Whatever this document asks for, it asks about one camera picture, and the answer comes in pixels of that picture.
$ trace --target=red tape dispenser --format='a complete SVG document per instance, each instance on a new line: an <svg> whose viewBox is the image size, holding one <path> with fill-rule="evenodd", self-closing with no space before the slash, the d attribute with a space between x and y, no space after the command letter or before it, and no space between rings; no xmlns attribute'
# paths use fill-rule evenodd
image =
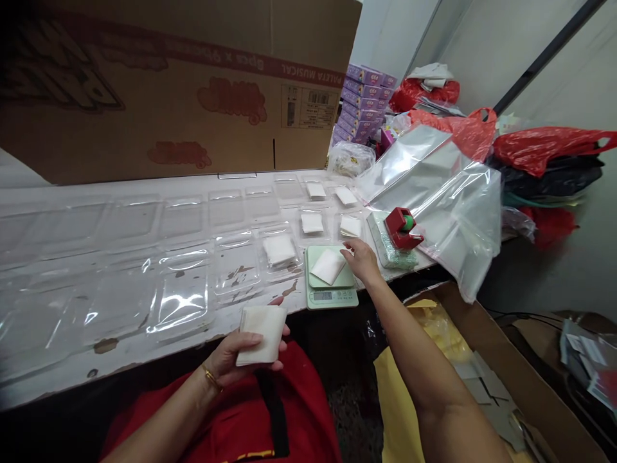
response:
<svg viewBox="0 0 617 463"><path fill-rule="evenodd" d="M411 229L416 226L416 221L411 216L409 209L395 208L386 217L386 230L390 241L395 248L400 250L412 250L422 241L422 235L412 235Z"/></svg>

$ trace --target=gold bracelet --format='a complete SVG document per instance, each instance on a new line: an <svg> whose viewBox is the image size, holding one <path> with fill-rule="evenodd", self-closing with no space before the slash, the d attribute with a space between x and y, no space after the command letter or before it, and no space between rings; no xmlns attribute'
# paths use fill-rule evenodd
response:
<svg viewBox="0 0 617 463"><path fill-rule="evenodd" d="M208 381L210 381L210 383L212 383L212 385L219 390L219 392L223 392L223 387L219 384L219 382L217 381L217 379L214 377L214 375L210 372L210 370L208 370L206 368L206 364L202 363L201 367L204 369L205 373L206 373L206 377L208 378Z"/></svg>

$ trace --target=black strap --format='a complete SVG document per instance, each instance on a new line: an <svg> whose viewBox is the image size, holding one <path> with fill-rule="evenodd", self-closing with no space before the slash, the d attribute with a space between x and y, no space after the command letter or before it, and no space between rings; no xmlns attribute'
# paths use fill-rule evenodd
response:
<svg viewBox="0 0 617 463"><path fill-rule="evenodd" d="M287 435L287 418L283 402L276 392L274 382L268 370L255 372L259 389L264 398L265 407L270 413L272 428L272 442L274 444L274 457L284 458L289 456L289 436Z"/></svg>

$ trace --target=red plastic bag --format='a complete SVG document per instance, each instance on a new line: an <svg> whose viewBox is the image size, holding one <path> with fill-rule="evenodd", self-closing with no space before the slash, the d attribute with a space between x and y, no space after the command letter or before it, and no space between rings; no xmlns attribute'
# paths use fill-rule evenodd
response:
<svg viewBox="0 0 617 463"><path fill-rule="evenodd" d="M596 142L609 138L596 148ZM559 156L598 154L617 147L617 132L589 131L571 127L539 127L505 134L493 144L503 163L542 177L548 161Z"/></svg>
<svg viewBox="0 0 617 463"><path fill-rule="evenodd" d="M545 250L562 242L578 228L574 214L563 208L520 207L535 222L535 245Z"/></svg>
<svg viewBox="0 0 617 463"><path fill-rule="evenodd" d="M390 108L395 113L404 113L412 109L421 96L426 96L431 100L447 102L455 104L458 101L458 95L461 93L461 86L455 80L446 82L445 86L435 88L428 92L420 85L420 79L405 79L392 95L390 100Z"/></svg>
<svg viewBox="0 0 617 463"><path fill-rule="evenodd" d="M482 111L488 113L486 122L483 120ZM466 118L439 118L426 111L413 109L409 112L409 117L411 123L420 122L442 132L451 133L453 142L462 153L466 157L481 163L487 158L488 150L495 138L497 114L491 108L480 108Z"/></svg>

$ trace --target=stack of purple boxes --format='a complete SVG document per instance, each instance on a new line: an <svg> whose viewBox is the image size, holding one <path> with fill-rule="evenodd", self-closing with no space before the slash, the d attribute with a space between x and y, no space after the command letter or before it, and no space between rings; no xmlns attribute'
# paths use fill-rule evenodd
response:
<svg viewBox="0 0 617 463"><path fill-rule="evenodd" d="M339 141L366 144L384 119L397 86L391 75L366 66L350 64L343 84L343 110L334 126L332 145Z"/></svg>

